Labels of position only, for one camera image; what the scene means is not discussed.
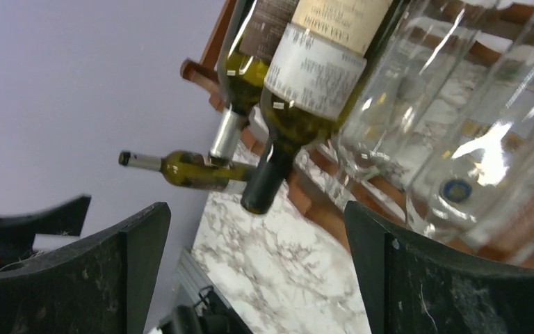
marble countertop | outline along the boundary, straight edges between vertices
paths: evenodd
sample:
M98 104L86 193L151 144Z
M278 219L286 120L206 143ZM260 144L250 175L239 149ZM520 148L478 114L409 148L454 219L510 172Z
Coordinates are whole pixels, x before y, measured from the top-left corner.
M235 159L258 162L241 144ZM256 334L370 333L351 256L287 190L265 216L247 213L240 196L210 193L193 257Z

bottle neck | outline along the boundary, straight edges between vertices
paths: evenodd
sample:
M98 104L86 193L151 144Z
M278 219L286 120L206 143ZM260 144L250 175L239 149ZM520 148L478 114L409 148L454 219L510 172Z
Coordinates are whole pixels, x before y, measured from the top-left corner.
M224 108L216 138L209 150L210 159L232 160L241 138L241 132L247 123L248 117L236 113L230 108Z
M293 170L297 153L286 153L272 137L267 140L259 165L241 198L241 204L247 211L253 214L269 211L283 181Z
M163 159L150 155L123 151L120 153L119 163L122 166L161 171Z

gray wall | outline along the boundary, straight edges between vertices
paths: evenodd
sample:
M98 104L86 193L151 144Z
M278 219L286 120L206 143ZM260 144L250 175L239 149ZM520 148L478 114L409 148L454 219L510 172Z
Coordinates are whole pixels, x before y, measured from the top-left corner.
M173 217L148 326L207 193L117 165L122 149L206 152L219 115L179 77L199 57L219 0L0 0L0 214L93 196L83 235L154 201Z

blue round sticker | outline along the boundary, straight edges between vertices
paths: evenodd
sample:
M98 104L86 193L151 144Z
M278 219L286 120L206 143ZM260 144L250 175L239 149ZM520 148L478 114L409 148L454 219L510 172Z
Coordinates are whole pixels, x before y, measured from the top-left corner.
M444 183L441 196L454 203L461 203L471 195L471 185L464 180L452 179Z

wooden rack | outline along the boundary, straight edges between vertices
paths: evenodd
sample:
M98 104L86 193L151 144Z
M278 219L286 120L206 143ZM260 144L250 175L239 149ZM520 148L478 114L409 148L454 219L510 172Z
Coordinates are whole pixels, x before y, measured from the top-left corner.
M196 62L188 58L181 66L181 77L207 91L209 94L210 105L218 112L222 112L225 103L220 97L220 84L214 68L218 60L220 48L226 30L228 29L230 16L232 15L235 3L236 0L225 0L224 6L220 11L200 60ZM522 26L527 23L533 13L534 7L514 3L511 7L500 11L495 16L494 21L484 29L484 31L491 35L497 35L507 39L515 39L520 34ZM426 40L425 42L432 44L438 43L433 39L429 39L429 41ZM498 52L491 50L479 42L476 42L469 52L470 61L483 65L491 65L496 62L499 57L500 54ZM259 156L263 152L264 144L258 141L248 128L243 130L241 141L251 152ZM336 173L338 166L335 161L332 161L317 149L311 149L308 153L309 158L321 170L330 175ZM315 224L329 232L347 251L349 251L349 244L343 222L343 213L330 200L327 194L323 193L299 166L294 166L293 172L287 178L287 183L289 185L288 199L298 211L305 218L313 221ZM381 176L370 179L369 183L385 193L403 211L405 211L405 196L400 189L394 187ZM365 187L358 184L353 189L353 195L362 204L373 209L385 218L388 218L390 221L399 225L404 225L402 218L396 217L393 213L386 210L385 207L379 203L377 198ZM449 246L466 253L471 253L471 249L460 240L451 242Z

